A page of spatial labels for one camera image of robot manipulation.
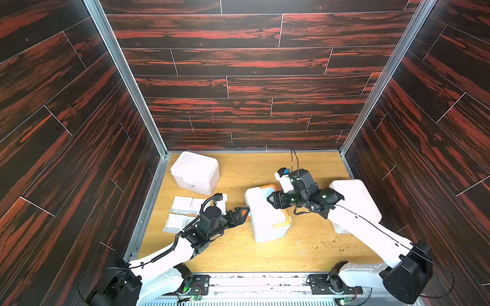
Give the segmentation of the white gauze packet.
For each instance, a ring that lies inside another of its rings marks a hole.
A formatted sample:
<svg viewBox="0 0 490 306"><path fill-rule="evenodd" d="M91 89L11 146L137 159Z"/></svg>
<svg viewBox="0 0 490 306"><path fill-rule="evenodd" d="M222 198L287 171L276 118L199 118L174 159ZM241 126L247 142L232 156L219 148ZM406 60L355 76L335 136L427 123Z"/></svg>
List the white gauze packet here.
<svg viewBox="0 0 490 306"><path fill-rule="evenodd" d="M205 199L197 199L193 198L190 206L190 214L191 215L199 215L202 204L205 202Z"/></svg>
<svg viewBox="0 0 490 306"><path fill-rule="evenodd" d="M175 196L170 211L175 214L190 215L192 214L192 201L190 197Z"/></svg>
<svg viewBox="0 0 490 306"><path fill-rule="evenodd" d="M165 227L163 228L163 232L177 234L183 230L188 223L189 217L187 215L170 213Z"/></svg>

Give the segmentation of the white orange-trimmed medicine chest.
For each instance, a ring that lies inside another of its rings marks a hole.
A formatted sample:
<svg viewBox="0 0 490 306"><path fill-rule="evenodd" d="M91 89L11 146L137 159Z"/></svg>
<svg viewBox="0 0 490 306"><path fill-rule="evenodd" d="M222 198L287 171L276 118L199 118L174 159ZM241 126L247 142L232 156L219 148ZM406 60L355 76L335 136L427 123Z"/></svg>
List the white orange-trimmed medicine chest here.
<svg viewBox="0 0 490 306"><path fill-rule="evenodd" d="M277 191L275 185L253 187L245 192L250 208L251 229L256 243L283 238L291 227L292 219L286 210L275 209L267 198Z"/></svg>

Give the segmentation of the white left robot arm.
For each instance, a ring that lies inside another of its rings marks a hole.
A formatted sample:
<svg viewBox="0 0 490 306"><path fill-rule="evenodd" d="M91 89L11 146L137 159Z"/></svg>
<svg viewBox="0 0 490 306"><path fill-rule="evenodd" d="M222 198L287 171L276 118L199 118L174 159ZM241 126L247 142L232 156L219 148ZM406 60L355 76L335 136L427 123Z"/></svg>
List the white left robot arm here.
<svg viewBox="0 0 490 306"><path fill-rule="evenodd" d="M236 207L226 214L216 206L208 207L176 234L171 245L140 261L118 259L99 270L101 278L82 301L86 305L144 305L175 293L192 278L185 263L203 253L225 230L244 224L249 213L248 207Z"/></svg>

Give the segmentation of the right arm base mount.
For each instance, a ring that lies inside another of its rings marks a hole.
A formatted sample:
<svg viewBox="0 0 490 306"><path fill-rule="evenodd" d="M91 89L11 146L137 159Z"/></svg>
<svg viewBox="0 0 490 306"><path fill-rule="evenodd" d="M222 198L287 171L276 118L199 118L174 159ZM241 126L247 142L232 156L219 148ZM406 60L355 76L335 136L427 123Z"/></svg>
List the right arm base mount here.
<svg viewBox="0 0 490 306"><path fill-rule="evenodd" d="M338 276L329 274L310 274L306 279L314 295L361 295L361 287L349 287Z"/></svg>

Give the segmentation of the pink medicine chest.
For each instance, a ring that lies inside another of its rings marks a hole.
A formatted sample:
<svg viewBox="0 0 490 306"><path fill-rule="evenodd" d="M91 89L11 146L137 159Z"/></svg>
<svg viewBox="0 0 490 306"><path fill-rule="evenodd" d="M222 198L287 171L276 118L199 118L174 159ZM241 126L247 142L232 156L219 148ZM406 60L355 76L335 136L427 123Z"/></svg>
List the pink medicine chest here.
<svg viewBox="0 0 490 306"><path fill-rule="evenodd" d="M185 151L171 166L170 173L180 188L202 195L212 195L220 174L218 160Z"/></svg>

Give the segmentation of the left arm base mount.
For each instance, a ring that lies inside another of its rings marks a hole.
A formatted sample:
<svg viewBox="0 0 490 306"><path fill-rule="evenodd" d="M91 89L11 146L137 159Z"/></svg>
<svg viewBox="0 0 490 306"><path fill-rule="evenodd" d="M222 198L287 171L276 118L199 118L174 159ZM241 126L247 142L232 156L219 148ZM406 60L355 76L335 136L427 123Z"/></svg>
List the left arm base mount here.
<svg viewBox="0 0 490 306"><path fill-rule="evenodd" d="M197 302L209 294L210 275L194 274L186 278L176 291L177 303Z"/></svg>

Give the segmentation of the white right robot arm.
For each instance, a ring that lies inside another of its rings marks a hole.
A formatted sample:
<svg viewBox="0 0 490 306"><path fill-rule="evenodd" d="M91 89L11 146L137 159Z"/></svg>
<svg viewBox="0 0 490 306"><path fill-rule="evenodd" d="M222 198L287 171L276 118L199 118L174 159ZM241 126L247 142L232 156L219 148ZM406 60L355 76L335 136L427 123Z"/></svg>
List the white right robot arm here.
<svg viewBox="0 0 490 306"><path fill-rule="evenodd" d="M351 288L385 289L405 304L416 302L433 276L433 252L423 241L413 243L380 224L380 211L364 182L337 180L319 188L305 169L281 168L275 178L282 186L268 196L275 209L302 207L329 220L339 231L358 238L381 259L381 264L338 262L329 272L329 289L337 294Z"/></svg>

